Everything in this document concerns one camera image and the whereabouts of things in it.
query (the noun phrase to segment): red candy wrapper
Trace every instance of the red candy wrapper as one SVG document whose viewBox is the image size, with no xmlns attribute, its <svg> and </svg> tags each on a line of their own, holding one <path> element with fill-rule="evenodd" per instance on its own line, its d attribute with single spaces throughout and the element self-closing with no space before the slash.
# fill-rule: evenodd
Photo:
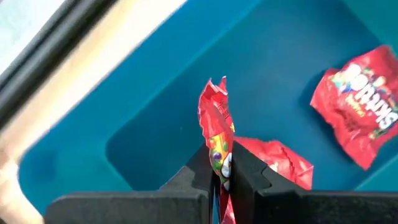
<svg viewBox="0 0 398 224">
<path fill-rule="evenodd" d="M 279 141 L 262 142 L 257 139 L 234 138 L 235 128 L 228 109 L 225 77 L 218 86 L 209 80 L 200 95 L 198 112 L 203 136 L 210 149 L 211 165 L 222 183 L 219 218 L 223 224 L 235 223 L 227 191 L 231 173 L 233 140 L 243 145 L 286 179 L 304 189 L 311 189 L 313 166 Z"/>
<path fill-rule="evenodd" d="M 220 220 L 224 218 L 228 203 L 229 177 L 231 175 L 232 145 L 234 124 L 228 109 L 228 92 L 226 78 L 220 85 L 212 84 L 211 80 L 205 86 L 199 97 L 199 124 L 210 149 L 209 158 L 215 173 L 220 177 Z"/>
<path fill-rule="evenodd" d="M 258 139 L 242 137 L 235 137 L 234 140 L 281 176 L 304 189 L 312 188 L 313 165 L 279 141 L 262 142 Z M 235 224 L 231 200 L 228 201 L 222 224 Z"/>
<path fill-rule="evenodd" d="M 311 100 L 332 125 L 344 151 L 368 169 L 379 148 L 398 134 L 398 61 L 380 46 L 326 71 Z"/>
</svg>

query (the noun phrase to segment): blue plastic bin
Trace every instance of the blue plastic bin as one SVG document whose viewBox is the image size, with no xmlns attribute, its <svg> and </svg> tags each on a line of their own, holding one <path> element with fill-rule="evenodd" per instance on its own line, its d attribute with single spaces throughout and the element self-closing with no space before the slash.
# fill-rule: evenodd
<svg viewBox="0 0 398 224">
<path fill-rule="evenodd" d="M 25 155 L 22 190 L 43 213 L 70 192 L 158 189 L 202 144 L 198 97 L 223 75 L 236 135 L 291 147 L 314 189 L 396 190 L 396 140 L 365 172 L 309 105 L 327 68 L 379 44 L 339 0 L 188 1 Z"/>
</svg>

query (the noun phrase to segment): teal container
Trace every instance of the teal container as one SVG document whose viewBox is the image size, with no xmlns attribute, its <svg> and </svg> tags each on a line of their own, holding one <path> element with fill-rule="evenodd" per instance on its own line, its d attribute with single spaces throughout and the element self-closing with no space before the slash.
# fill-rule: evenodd
<svg viewBox="0 0 398 224">
<path fill-rule="evenodd" d="M 203 144 L 198 97 L 224 75 L 236 135 L 282 141 L 314 189 L 398 189 L 396 139 L 365 172 L 309 105 L 326 69 L 382 42 L 339 0 L 187 1 L 30 149 L 22 191 L 43 213 L 71 192 L 158 189 Z"/>
</svg>

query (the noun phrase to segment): red plastic bag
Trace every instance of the red plastic bag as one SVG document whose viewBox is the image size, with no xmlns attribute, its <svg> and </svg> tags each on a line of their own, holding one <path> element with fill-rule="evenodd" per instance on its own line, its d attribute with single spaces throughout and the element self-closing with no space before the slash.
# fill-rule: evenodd
<svg viewBox="0 0 398 224">
<path fill-rule="evenodd" d="M 234 140 L 286 179 L 304 189 L 312 188 L 313 165 L 279 141 L 262 142 L 258 139 L 242 137 L 235 137 Z M 231 200 L 228 201 L 222 224 L 235 224 Z"/>
<path fill-rule="evenodd" d="M 344 151 L 368 169 L 379 148 L 398 134 L 398 61 L 380 46 L 329 69 L 311 100 L 332 125 Z"/>
<path fill-rule="evenodd" d="M 311 189 L 313 166 L 280 142 L 234 138 L 235 128 L 228 109 L 225 77 L 222 78 L 218 86 L 209 80 L 200 95 L 198 113 L 203 136 L 210 149 L 211 165 L 216 174 L 220 176 L 222 183 L 219 218 L 224 224 L 234 223 L 233 208 L 227 191 L 231 172 L 233 140 L 243 145 L 286 179 L 305 189 Z"/>
<path fill-rule="evenodd" d="M 199 124 L 210 149 L 209 158 L 215 173 L 220 177 L 220 217 L 225 215 L 228 203 L 229 176 L 231 174 L 232 144 L 234 125 L 228 109 L 228 92 L 226 78 L 223 77 L 220 85 L 214 85 L 211 80 L 205 86 L 199 97 Z"/>
</svg>

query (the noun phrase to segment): beige surface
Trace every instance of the beige surface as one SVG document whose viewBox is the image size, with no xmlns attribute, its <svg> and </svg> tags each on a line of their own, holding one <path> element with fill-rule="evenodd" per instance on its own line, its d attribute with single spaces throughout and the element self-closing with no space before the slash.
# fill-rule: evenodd
<svg viewBox="0 0 398 224">
<path fill-rule="evenodd" d="M 42 223 L 17 181 L 21 156 L 185 0 L 119 0 L 0 133 L 0 217 Z"/>
</svg>

